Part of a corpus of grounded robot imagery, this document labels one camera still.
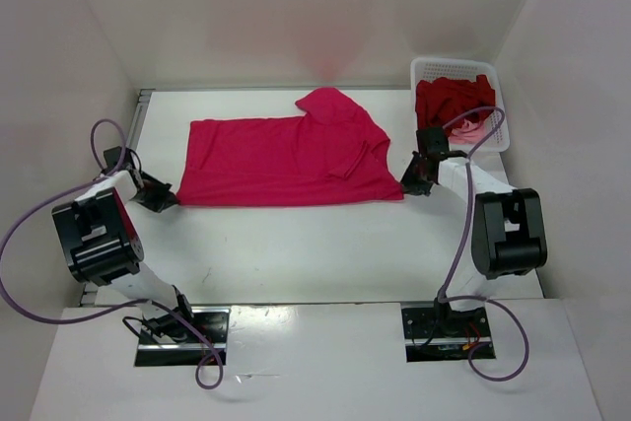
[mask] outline red shirt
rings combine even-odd
[[[312,206],[403,199],[387,135],[336,89],[296,102],[304,116],[196,120],[177,192],[182,205]]]

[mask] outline robotic arm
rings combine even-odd
[[[437,184],[468,199],[466,155],[450,151],[441,127],[416,132],[419,153],[414,152],[401,184],[403,192],[429,195]],[[458,281],[448,289],[448,296],[477,295],[490,297],[498,278],[526,275],[542,266],[547,246],[539,196],[533,189],[515,189],[471,164],[475,203],[468,236],[473,266],[464,267]],[[457,302],[455,308],[470,309],[469,302]]]
[[[121,149],[105,151],[107,174]],[[129,299],[156,301],[189,322],[192,310],[175,286],[162,281],[143,261],[144,252],[125,203],[134,200],[154,212],[177,204],[171,185],[134,167],[130,150],[123,166],[74,201],[56,206],[52,218],[72,276],[79,282],[109,286]],[[153,335],[178,342],[186,338],[174,317],[150,304],[141,307]]]

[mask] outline white tabletop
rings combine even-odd
[[[479,379],[465,361],[406,363],[398,304],[232,307],[226,376],[210,392],[195,384],[194,367],[134,368],[137,340],[122,312],[61,326],[31,419],[599,420],[562,303],[505,303],[531,352],[526,370],[501,384]],[[497,360],[477,364],[505,375],[524,345],[509,317],[487,312]],[[204,369],[203,380],[216,374]]]
[[[144,170],[178,189],[189,123],[203,118],[301,115],[309,90],[157,92],[136,151]],[[390,137],[399,179],[416,148],[406,90],[344,90]],[[476,163],[506,180],[499,154]],[[429,197],[305,208],[172,208],[152,214],[127,206],[145,261],[193,304],[392,302],[432,300],[462,231],[464,203],[435,187]],[[469,253],[462,265],[471,265]],[[541,298],[534,272],[507,277],[500,298]],[[119,301],[100,289],[97,304]]]

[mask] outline white laundry basket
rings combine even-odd
[[[421,81],[432,82],[437,78],[468,79],[475,81],[478,74],[484,74],[489,80],[489,84],[495,90],[495,106],[504,109],[502,92],[500,91],[500,81],[497,79],[495,68],[488,63],[479,61],[469,61],[466,59],[430,58],[419,57],[412,61],[410,75],[412,78],[412,104],[416,106],[416,85]],[[487,132],[497,124],[498,113],[492,113],[484,121],[484,128]],[[509,138],[508,120],[504,120],[502,126],[489,138],[478,150],[480,152],[503,152],[509,148],[511,140]],[[472,148],[472,145],[462,145],[451,143],[452,150],[463,150],[465,152]]]

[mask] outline dark red cloth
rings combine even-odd
[[[390,141],[365,110],[331,88],[296,105],[307,114],[191,122],[180,203],[311,206],[403,198],[387,170]]]
[[[465,79],[438,78],[434,82],[421,81],[416,86],[416,120],[418,129],[442,127],[461,113],[482,106],[495,105],[495,91],[483,74],[475,82]],[[474,113],[467,117],[471,122],[480,122],[491,114],[491,110]],[[462,127],[459,120],[449,127]]]

